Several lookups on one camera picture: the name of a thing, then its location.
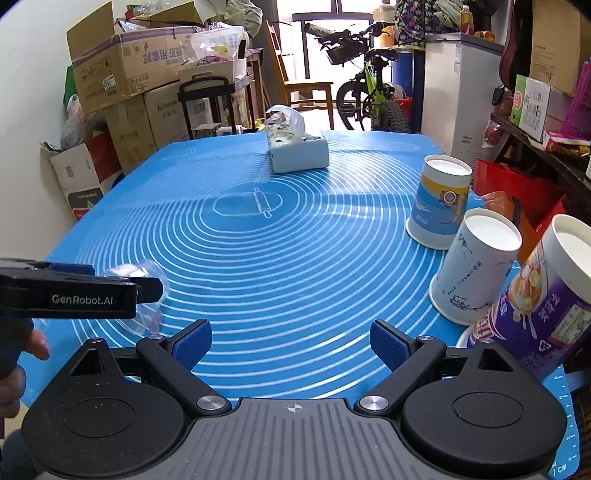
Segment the clear plastic cup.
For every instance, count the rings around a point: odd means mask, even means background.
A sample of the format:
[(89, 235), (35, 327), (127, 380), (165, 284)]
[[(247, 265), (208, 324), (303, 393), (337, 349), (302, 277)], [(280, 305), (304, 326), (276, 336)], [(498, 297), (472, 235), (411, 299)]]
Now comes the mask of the clear plastic cup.
[(162, 305), (169, 294), (169, 282), (161, 266), (151, 259), (125, 263), (111, 267), (101, 273), (104, 277), (139, 279), (138, 303), (135, 316), (117, 319), (119, 327), (138, 337), (158, 336), (162, 320)]

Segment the white paper cup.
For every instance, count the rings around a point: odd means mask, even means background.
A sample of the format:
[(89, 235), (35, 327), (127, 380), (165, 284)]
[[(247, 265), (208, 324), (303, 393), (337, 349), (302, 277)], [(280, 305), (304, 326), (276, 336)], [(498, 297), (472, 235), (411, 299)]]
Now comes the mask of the white paper cup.
[(506, 217), (484, 208), (467, 211), (430, 283), (434, 308), (454, 323), (476, 323), (498, 298), (521, 246), (520, 231)]

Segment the purple paper cup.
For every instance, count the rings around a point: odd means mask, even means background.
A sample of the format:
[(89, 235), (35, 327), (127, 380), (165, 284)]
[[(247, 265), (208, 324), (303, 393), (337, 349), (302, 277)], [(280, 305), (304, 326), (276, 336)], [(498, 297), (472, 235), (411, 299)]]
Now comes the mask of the purple paper cup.
[(557, 214), (519, 273), (458, 346), (493, 340), (538, 380), (590, 334), (590, 227)]

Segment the blue yellow paper cup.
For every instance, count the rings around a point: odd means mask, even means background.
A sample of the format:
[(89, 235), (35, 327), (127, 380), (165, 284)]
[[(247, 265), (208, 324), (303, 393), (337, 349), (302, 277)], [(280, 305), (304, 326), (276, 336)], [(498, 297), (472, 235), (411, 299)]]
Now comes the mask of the blue yellow paper cup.
[(410, 217), (408, 235), (434, 250), (448, 250), (464, 218), (472, 168), (454, 157), (441, 154), (424, 159), (422, 175)]

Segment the red white cardboard box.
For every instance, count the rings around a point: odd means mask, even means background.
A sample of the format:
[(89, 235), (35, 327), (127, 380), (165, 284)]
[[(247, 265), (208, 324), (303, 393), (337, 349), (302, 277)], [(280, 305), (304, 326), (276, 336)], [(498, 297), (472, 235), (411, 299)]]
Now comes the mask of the red white cardboard box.
[(64, 151), (47, 142), (42, 142), (40, 148), (42, 157), (52, 165), (76, 221), (124, 177), (108, 132), (98, 133), (87, 142)]

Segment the blue silicone baking mat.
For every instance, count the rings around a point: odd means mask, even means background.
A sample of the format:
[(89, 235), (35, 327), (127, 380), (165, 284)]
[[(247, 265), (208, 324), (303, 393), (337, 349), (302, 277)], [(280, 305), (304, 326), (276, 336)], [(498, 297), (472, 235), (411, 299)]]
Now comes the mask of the blue silicone baking mat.
[(315, 398), (332, 407), (384, 379), (370, 322), (448, 342), (432, 307), (440, 252), (414, 242), (421, 135), (331, 133), (329, 167), (274, 174), (262, 135), (178, 143), (153, 155), (62, 239), (56, 261), (97, 270), (157, 262), (161, 329), (211, 321), (195, 371), (230, 400)]

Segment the lower brown cardboard box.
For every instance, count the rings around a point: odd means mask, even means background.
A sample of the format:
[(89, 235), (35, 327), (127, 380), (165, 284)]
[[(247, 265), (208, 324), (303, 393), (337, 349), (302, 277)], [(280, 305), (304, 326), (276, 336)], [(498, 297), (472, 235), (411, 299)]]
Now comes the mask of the lower brown cardboard box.
[(124, 174), (159, 149), (188, 138), (174, 82), (136, 95), (103, 110)]

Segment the white tissue box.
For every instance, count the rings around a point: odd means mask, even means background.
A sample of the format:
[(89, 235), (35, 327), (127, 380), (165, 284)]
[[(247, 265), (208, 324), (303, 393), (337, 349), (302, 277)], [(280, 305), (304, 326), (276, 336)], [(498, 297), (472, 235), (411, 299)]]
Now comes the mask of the white tissue box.
[(293, 172), (329, 167), (329, 144), (322, 135), (308, 134), (304, 117), (286, 105), (266, 111), (266, 137), (273, 172)]

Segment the red bag under shelf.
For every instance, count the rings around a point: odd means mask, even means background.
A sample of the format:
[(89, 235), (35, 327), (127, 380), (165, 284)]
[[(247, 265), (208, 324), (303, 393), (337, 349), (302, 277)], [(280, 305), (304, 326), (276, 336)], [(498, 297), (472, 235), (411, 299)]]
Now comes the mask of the red bag under shelf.
[(523, 265), (552, 218), (564, 214), (565, 195), (551, 180), (534, 177), (506, 164), (477, 159), (473, 188), (493, 210), (518, 228), (523, 244), (517, 260)]

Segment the dark wooden shelf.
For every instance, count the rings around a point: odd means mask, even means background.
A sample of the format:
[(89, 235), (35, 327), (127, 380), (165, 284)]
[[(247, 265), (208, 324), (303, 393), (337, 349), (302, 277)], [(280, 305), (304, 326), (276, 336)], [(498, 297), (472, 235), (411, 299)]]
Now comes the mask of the dark wooden shelf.
[(514, 150), (509, 164), (557, 183), (566, 194), (566, 213), (590, 224), (590, 180), (585, 171), (567, 156), (555, 155), (535, 147), (530, 142), (530, 137), (513, 125), (508, 116), (492, 113), (491, 120), (498, 123), (509, 135), (495, 161), (504, 162), (503, 156), (512, 145)]

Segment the green black bicycle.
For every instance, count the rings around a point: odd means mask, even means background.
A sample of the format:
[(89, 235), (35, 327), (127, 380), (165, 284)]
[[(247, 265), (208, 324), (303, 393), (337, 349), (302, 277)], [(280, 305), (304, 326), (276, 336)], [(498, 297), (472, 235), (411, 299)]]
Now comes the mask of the green black bicycle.
[(353, 33), (348, 29), (332, 31), (310, 22), (304, 24), (304, 32), (318, 40), (332, 65), (363, 59), (363, 69), (339, 87), (335, 100), (346, 129), (352, 130), (353, 122), (363, 124), (368, 119), (374, 131), (410, 131), (407, 116), (396, 99), (396, 88), (383, 75), (386, 67), (398, 61), (398, 51), (393, 47), (370, 46), (370, 38), (379, 37), (392, 27), (393, 22), (377, 21)]

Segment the green white product box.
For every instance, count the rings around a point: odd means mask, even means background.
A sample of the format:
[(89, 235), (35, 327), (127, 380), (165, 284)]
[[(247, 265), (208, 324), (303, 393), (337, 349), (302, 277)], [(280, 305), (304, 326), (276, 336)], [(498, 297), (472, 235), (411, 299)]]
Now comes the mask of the green white product box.
[(572, 98), (541, 81), (516, 77), (510, 121), (536, 142), (547, 132), (558, 133), (566, 119)]

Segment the pink plastic rack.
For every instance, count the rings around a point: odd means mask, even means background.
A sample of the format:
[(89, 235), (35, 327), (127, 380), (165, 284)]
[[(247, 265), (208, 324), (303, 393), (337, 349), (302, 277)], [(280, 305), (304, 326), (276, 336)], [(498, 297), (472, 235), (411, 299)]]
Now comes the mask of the pink plastic rack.
[(590, 78), (591, 64), (590, 60), (587, 60), (583, 64), (573, 100), (562, 126), (562, 133), (567, 136), (590, 139)]

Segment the orange drink bottle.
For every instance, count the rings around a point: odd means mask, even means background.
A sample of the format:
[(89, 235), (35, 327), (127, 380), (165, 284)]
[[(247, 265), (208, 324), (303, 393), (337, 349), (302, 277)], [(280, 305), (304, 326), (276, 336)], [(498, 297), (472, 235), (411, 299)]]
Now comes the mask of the orange drink bottle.
[(474, 30), (474, 18), (467, 3), (464, 3), (460, 11), (460, 31), (462, 33), (473, 35)]

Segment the tall brown cardboard box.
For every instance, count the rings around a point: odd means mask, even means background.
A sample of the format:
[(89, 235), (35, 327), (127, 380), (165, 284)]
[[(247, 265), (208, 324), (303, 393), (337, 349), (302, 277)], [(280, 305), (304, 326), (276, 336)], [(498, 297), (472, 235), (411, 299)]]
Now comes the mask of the tall brown cardboard box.
[(590, 21), (569, 1), (534, 0), (532, 7), (529, 76), (573, 96), (590, 58)]

